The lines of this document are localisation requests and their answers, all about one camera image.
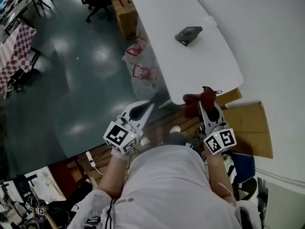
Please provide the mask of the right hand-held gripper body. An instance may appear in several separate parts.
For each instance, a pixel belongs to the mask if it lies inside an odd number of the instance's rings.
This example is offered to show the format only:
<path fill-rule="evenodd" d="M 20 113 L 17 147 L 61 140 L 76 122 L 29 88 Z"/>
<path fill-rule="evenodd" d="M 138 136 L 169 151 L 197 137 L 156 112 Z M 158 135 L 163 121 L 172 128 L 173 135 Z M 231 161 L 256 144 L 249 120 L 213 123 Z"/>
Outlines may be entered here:
<path fill-rule="evenodd" d="M 203 142 L 212 155 L 225 152 L 236 145 L 234 131 L 225 121 L 224 113 L 218 104 L 208 111 L 204 104 L 197 104 L 200 127 L 197 139 Z"/>

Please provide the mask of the person's left hand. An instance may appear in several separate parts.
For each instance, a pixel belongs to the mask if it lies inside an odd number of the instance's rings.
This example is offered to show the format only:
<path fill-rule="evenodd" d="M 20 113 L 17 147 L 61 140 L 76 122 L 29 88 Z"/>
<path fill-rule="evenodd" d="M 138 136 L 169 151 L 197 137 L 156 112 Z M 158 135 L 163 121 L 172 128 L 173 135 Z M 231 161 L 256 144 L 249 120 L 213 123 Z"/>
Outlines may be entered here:
<path fill-rule="evenodd" d="M 116 123 L 117 123 L 118 125 L 123 126 L 125 129 L 128 129 L 128 130 L 130 130 L 130 131 L 133 130 L 133 127 L 130 125 L 130 123 L 129 123 L 123 116 L 119 116 L 119 117 L 117 118 Z"/>

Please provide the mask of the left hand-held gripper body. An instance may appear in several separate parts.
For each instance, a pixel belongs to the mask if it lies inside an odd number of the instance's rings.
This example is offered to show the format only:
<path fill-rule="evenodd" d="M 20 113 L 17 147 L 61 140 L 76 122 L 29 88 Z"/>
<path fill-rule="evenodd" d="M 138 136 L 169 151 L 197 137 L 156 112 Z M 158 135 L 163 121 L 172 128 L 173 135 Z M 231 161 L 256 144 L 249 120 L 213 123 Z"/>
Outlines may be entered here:
<path fill-rule="evenodd" d="M 133 127 L 133 130 L 125 129 L 115 121 L 110 122 L 103 139 L 106 144 L 121 155 L 126 155 L 139 144 L 143 138 L 143 128 L 147 124 L 155 104 L 150 101 L 138 101 L 128 105 L 117 116 L 123 116 Z"/>

